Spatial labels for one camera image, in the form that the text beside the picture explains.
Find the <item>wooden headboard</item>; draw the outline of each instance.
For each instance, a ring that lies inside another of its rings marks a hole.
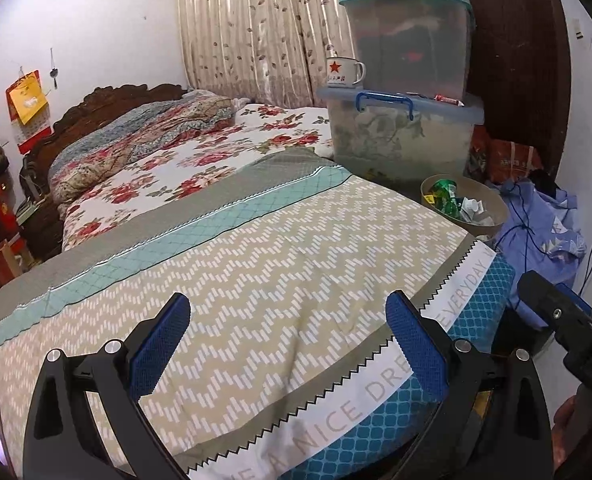
[[[106,126],[118,117],[143,104],[156,101],[178,100],[185,93],[180,85],[164,84],[148,90],[147,85],[107,86],[96,88],[79,105],[70,108],[62,119],[54,124],[54,132],[41,139],[23,159],[20,183],[31,198],[26,179],[49,193],[47,173],[58,154],[78,139]]]

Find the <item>curtain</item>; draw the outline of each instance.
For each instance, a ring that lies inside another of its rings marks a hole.
[[[189,82],[287,108],[321,105],[332,52],[353,57],[338,0],[178,0]]]

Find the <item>white wall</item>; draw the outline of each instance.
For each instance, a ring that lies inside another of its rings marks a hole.
[[[0,0],[0,142],[10,140],[15,180],[22,156],[5,90],[20,66],[40,70],[43,88],[51,89],[50,47],[59,70],[58,89],[47,96],[52,123],[98,86],[187,86],[176,0]]]
[[[579,0],[562,0],[572,57],[572,100],[557,183],[578,196],[582,233],[592,241],[592,19]],[[576,38],[576,28],[583,38]],[[587,259],[574,289],[580,290]],[[592,306],[592,278],[582,297]],[[564,350],[553,343],[537,360],[550,416],[575,393],[578,381],[564,368]]]

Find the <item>clear storage bin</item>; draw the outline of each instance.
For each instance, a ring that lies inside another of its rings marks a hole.
[[[462,99],[475,27],[469,0],[340,0],[364,88]]]
[[[417,192],[437,173],[463,174],[479,98],[466,106],[402,94],[321,88],[332,130],[333,159],[351,173],[396,190]]]

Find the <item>metal bolt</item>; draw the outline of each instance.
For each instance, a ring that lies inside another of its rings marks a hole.
[[[105,345],[105,352],[108,354],[115,354],[121,349],[121,347],[122,342],[118,341],[118,339],[114,339]]]
[[[463,352],[463,354],[471,352],[471,343],[466,339],[458,339],[458,341],[456,341],[455,346],[456,350],[458,350],[459,352]]]
[[[49,361],[50,363],[57,361],[59,358],[60,358],[60,350],[58,350],[57,348],[55,348],[54,350],[50,350],[49,353],[47,354],[47,361]]]
[[[526,350],[519,348],[516,350],[516,357],[521,361],[529,361],[530,355]]]

